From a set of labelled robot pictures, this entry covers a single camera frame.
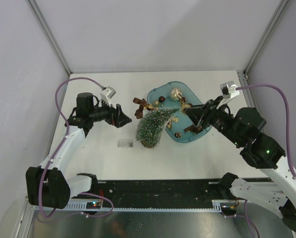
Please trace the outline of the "brown matte bauble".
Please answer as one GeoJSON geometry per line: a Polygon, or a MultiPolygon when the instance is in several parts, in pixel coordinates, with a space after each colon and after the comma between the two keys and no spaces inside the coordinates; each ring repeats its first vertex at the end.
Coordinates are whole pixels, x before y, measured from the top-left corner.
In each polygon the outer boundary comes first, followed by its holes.
{"type": "Polygon", "coordinates": [[[190,108],[190,104],[183,104],[181,107],[181,111],[184,112],[186,108],[190,108]]]}

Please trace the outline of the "clear battery box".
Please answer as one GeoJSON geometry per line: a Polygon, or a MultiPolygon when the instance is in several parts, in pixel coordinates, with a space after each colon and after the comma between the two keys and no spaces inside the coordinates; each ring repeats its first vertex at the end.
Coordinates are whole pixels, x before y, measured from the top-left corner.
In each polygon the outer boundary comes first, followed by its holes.
{"type": "Polygon", "coordinates": [[[133,148],[134,141],[131,139],[120,139],[118,141],[118,148],[133,148]]]}

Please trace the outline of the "small green christmas tree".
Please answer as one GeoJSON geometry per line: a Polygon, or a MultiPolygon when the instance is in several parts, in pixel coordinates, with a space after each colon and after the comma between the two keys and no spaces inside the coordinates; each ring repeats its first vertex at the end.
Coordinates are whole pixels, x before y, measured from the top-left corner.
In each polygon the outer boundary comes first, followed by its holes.
{"type": "Polygon", "coordinates": [[[136,141],[139,141],[145,148],[155,148],[167,124],[178,111],[178,108],[160,108],[144,115],[137,125],[136,141]]]}

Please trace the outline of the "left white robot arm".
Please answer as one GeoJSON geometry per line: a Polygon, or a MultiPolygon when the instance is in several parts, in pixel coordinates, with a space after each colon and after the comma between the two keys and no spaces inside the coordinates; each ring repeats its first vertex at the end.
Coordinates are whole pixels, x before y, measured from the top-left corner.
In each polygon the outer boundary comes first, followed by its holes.
{"type": "Polygon", "coordinates": [[[63,209],[71,198],[81,193],[88,198],[98,194],[96,175],[78,173],[67,179],[64,174],[74,152],[94,123],[105,121],[120,128],[132,121],[119,104],[111,104],[115,93],[113,88],[107,87],[100,93],[100,98],[88,92],[77,95],[76,107],[65,122],[66,131],[58,147],[39,166],[29,167],[26,171],[27,195],[31,205],[63,209]]]}

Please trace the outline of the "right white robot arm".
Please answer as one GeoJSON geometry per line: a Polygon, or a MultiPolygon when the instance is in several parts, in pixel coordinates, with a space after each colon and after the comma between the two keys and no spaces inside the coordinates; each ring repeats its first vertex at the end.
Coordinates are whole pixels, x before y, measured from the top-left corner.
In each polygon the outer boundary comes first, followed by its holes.
{"type": "Polygon", "coordinates": [[[220,180],[218,194],[223,199],[235,196],[251,201],[277,215],[296,233],[296,178],[287,154],[275,139],[262,132],[266,120],[257,109],[244,107],[232,115],[227,105],[219,105],[221,100],[218,97],[183,112],[196,127],[214,127],[241,149],[239,154],[249,166],[260,170],[271,182],[247,182],[226,173],[220,180]]]}

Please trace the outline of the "brown ribbon bow garland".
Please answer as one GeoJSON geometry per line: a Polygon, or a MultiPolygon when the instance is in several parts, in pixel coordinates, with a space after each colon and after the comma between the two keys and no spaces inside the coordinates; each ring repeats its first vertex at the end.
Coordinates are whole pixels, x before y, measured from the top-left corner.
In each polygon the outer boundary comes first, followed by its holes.
{"type": "Polygon", "coordinates": [[[143,118],[143,111],[153,111],[158,108],[158,106],[154,106],[153,104],[148,103],[145,99],[133,98],[133,102],[139,105],[139,108],[135,111],[134,116],[137,119],[143,118]]]}

